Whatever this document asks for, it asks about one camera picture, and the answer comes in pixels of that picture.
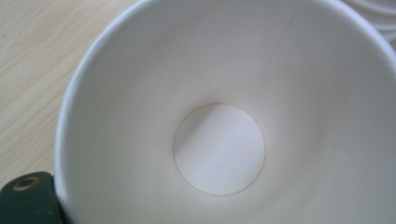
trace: wood grain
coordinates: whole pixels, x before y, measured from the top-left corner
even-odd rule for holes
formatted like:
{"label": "wood grain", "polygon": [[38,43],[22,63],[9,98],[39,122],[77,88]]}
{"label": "wood grain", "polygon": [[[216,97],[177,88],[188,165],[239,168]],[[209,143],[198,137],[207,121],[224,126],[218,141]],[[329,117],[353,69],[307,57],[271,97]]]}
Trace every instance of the wood grain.
{"label": "wood grain", "polygon": [[0,0],[0,188],[53,172],[66,85],[101,31],[135,0]]}

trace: wooden table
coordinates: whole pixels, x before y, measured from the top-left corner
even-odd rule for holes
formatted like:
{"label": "wooden table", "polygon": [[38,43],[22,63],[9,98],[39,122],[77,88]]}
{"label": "wooden table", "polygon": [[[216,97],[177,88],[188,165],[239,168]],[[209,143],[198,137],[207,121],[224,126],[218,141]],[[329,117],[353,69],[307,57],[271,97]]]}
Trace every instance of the wooden table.
{"label": "wooden table", "polygon": [[88,46],[135,0],[0,0],[0,188],[53,172],[66,85]]}

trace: black object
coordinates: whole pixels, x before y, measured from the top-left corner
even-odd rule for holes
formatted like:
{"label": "black object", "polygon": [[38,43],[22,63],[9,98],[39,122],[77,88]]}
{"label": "black object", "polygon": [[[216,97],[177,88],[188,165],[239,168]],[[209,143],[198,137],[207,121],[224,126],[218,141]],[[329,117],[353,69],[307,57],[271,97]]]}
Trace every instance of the black object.
{"label": "black object", "polygon": [[63,223],[52,175],[36,172],[6,184],[0,192],[0,223]]}

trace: dark green object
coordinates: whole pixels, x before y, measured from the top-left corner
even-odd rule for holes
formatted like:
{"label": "dark green object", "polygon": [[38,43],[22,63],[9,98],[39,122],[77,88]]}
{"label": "dark green object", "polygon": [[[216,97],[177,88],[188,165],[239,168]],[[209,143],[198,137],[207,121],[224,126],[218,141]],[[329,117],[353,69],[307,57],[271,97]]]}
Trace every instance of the dark green object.
{"label": "dark green object", "polygon": [[0,223],[63,223],[52,176],[36,172],[6,184],[0,193]]}

